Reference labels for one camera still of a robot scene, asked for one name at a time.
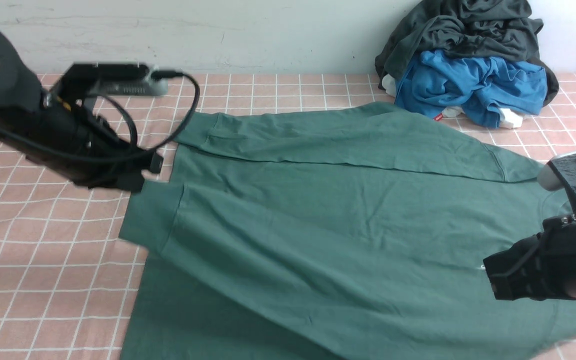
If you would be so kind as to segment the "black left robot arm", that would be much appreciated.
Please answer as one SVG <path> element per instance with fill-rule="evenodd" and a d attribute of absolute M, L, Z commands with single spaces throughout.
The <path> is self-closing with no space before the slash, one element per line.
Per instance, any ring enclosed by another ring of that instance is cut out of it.
<path fill-rule="evenodd" d="M 94 114 L 97 98 L 158 97 L 168 84 L 142 63 L 73 63 L 46 89 L 0 32 L 0 142 L 75 186 L 140 192 L 144 171 L 159 174 L 163 157 L 138 146 L 137 127 L 126 120 L 121 138 L 105 117 Z"/>

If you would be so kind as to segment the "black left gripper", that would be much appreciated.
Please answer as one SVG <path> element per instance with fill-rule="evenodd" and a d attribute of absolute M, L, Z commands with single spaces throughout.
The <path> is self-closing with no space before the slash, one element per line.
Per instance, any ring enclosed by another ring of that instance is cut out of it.
<path fill-rule="evenodd" d="M 19 150 L 75 186 L 138 193 L 145 182 L 143 171 L 159 174 L 163 157 L 138 146 L 137 125 L 116 100 L 106 98 L 125 121 L 128 139 L 89 109 L 94 100 L 94 95 L 84 105 L 53 100 L 39 114 L 38 123 L 23 130 Z"/>

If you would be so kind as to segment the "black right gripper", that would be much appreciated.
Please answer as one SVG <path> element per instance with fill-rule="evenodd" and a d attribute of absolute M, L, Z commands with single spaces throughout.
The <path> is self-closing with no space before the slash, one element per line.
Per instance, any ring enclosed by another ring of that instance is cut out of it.
<path fill-rule="evenodd" d="M 576 301 L 576 217 L 547 218 L 542 228 L 484 258 L 497 300 Z"/>

